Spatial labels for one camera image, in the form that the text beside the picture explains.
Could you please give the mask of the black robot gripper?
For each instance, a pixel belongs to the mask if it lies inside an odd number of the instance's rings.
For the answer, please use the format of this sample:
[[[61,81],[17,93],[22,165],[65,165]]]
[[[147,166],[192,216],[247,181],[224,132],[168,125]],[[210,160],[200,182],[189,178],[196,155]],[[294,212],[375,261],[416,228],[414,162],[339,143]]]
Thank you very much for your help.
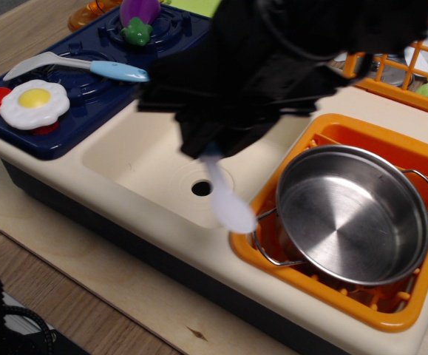
[[[224,129],[220,122],[239,126],[245,118],[251,125],[282,110],[314,111],[317,100],[347,85],[326,63],[359,48],[360,28],[351,21],[212,22],[199,44],[150,64],[138,108],[175,113],[180,151],[190,158],[214,140],[231,157],[276,122]]]

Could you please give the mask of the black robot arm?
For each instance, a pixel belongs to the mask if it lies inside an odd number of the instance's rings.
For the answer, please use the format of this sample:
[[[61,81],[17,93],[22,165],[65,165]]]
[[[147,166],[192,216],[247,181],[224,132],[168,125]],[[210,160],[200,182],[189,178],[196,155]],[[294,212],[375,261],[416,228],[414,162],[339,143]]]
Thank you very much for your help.
[[[363,78],[427,30],[428,1],[222,1],[199,44],[149,65],[138,108],[173,113],[185,155],[230,157],[350,86],[328,67],[339,54],[363,53]]]

